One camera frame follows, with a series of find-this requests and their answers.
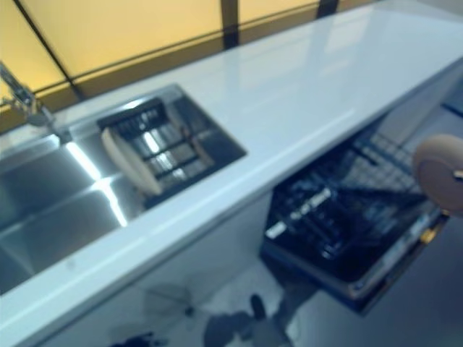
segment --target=chrome faucet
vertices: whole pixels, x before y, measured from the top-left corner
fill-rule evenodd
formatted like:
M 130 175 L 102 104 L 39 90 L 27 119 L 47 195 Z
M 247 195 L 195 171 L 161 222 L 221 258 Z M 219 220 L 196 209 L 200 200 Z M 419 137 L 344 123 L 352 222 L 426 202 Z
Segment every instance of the chrome faucet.
M 34 127 L 46 127 L 55 134 L 60 143 L 69 142 L 69 134 L 58 131 L 55 126 L 54 115 L 46 106 L 35 97 L 34 93 L 25 85 L 22 85 L 8 68 L 0 61 L 0 78 L 9 86 L 11 99 L 3 98 L 5 104 L 25 115 L 26 122 Z

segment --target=white countertop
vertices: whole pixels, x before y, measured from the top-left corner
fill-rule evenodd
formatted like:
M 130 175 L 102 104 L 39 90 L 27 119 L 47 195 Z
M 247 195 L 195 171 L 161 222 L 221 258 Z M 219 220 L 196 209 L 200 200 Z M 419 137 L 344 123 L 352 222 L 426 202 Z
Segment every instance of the white countertop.
M 68 122 L 178 83 L 247 155 L 3 295 L 0 345 L 42 338 L 66 324 L 462 57 L 461 17 L 416 0 L 391 0 L 60 112 Z M 29 133 L 24 127 L 3 137 L 1 148 Z

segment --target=stainless steel sink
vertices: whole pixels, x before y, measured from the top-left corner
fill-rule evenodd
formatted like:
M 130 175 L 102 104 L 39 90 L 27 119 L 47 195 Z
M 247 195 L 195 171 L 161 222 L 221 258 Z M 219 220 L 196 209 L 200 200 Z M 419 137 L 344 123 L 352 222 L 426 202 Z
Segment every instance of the stainless steel sink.
M 175 147 L 166 134 L 149 139 L 156 146 L 151 154 L 142 153 L 140 143 L 130 140 L 143 161 L 163 164 L 153 169 L 163 184 L 162 194 L 147 196 L 107 154 L 101 130 L 111 122 L 120 124 L 121 115 L 133 121 L 146 114 L 146 105 L 154 99 L 162 102 L 169 119 L 190 131 L 211 162 L 199 165 L 191 151 L 182 149 L 185 143 L 176 142 Z M 175 86 L 91 116 L 67 131 L 73 140 L 65 145 L 49 135 L 1 154 L 1 294 L 245 154 Z M 183 138 L 181 132 L 175 136 L 176 141 Z

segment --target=dishwasher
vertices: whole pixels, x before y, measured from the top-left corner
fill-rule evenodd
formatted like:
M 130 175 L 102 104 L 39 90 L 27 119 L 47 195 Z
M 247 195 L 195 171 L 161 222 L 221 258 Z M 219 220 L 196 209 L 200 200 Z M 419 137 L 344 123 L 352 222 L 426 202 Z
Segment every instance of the dishwasher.
M 412 156 L 381 121 L 281 182 L 261 248 L 356 312 L 366 313 L 447 217 L 421 191 Z

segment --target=white cabinet door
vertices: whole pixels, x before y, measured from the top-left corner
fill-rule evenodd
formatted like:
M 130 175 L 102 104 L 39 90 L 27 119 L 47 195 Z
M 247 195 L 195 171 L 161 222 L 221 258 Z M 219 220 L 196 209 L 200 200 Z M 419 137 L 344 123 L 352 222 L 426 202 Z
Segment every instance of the white cabinet door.
M 424 120 L 441 107 L 444 98 L 461 78 L 463 64 L 458 64 L 429 85 L 421 87 L 389 113 L 381 124 L 380 132 L 396 143 L 406 142 Z
M 148 331 L 162 334 L 189 305 L 256 261 L 270 201 L 269 192 L 243 207 L 42 346 L 108 347 Z

